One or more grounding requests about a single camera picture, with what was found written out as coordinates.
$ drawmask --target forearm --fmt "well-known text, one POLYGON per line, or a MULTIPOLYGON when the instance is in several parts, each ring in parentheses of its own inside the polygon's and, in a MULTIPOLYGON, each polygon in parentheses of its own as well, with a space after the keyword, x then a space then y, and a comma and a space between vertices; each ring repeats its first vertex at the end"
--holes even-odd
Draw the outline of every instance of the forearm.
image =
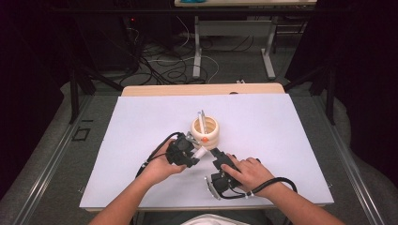
POLYGON ((151 185, 138 177, 131 182, 90 224, 129 224, 151 185))
POLYGON ((295 225, 343 224, 326 210, 306 200, 282 183, 276 183, 259 192, 272 201, 295 225))

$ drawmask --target person's left hand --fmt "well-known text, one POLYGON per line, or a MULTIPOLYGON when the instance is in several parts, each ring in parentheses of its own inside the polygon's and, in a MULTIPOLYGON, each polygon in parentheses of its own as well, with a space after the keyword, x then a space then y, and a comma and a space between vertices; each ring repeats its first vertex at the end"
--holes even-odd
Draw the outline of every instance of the person's left hand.
POLYGON ((143 172, 138 176, 140 178, 144 178, 152 186, 160 183, 172 174, 181 173, 185 168, 187 168, 186 165, 171 165, 166 156, 161 156, 166 153, 167 147, 171 141, 173 140, 168 140, 161 149, 159 149, 158 153, 154 156, 154 159, 149 162, 143 172))

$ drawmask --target human hand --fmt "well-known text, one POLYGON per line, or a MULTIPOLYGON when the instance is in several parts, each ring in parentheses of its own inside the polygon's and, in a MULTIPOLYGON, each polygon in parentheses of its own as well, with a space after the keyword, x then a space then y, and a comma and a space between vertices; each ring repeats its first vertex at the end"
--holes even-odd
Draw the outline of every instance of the human hand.
POLYGON ((151 186, 160 183, 172 174, 181 173, 187 167, 186 165, 171 165, 167 160, 166 153, 167 147, 173 139, 168 140, 159 151, 155 154, 149 164, 145 167, 143 172, 138 178, 143 178, 151 186))
POLYGON ((230 174, 232 177, 238 180, 242 184, 242 190, 249 192, 261 184, 274 178, 272 173, 259 162, 257 159, 248 157, 238 161, 235 157, 230 154, 226 154, 234 162, 235 166, 239 171, 232 169, 230 166, 223 164, 222 169, 230 174))

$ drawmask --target desk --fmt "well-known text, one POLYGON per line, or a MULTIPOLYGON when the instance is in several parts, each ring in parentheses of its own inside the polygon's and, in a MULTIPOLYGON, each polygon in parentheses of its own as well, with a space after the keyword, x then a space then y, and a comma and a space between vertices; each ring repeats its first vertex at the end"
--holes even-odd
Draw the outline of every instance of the desk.
MULTIPOLYGON (((239 158, 256 156, 276 176, 293 180, 310 201, 333 203, 290 96, 277 83, 234 83, 127 87, 116 104, 80 207, 88 211, 105 207, 131 182, 157 144, 170 133, 189 130, 198 110, 219 121, 222 151, 239 158)), ((258 197, 221 201, 211 197, 204 177, 217 172, 213 160, 206 154, 197 165, 154 186, 139 210, 273 207, 258 197)))
MULTIPOLYGON (((316 0, 206 0, 204 3, 181 3, 175 0, 176 7, 205 8, 205 7, 276 7, 315 5, 316 0)), ((195 16, 195 57, 193 78, 199 78, 202 49, 200 36, 256 36, 267 37, 265 49, 261 49, 268 78, 274 80, 275 72, 269 58, 273 38, 275 36, 278 17, 271 21, 199 21, 195 16)))

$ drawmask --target cup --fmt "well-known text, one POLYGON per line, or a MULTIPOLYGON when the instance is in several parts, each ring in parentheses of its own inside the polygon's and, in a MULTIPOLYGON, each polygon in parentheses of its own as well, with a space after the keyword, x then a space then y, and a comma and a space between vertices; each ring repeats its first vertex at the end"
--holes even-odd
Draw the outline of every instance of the cup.
MULTIPOLYGON (((220 127, 217 120, 215 120, 211 116, 205 116, 206 123, 206 132, 201 132, 199 119, 193 120, 191 124, 191 135, 193 138, 198 141, 202 146, 204 146, 207 150, 212 150, 213 148, 219 145, 219 137, 220 137, 220 127)), ((201 146, 194 144, 196 149, 199 149, 201 146)))

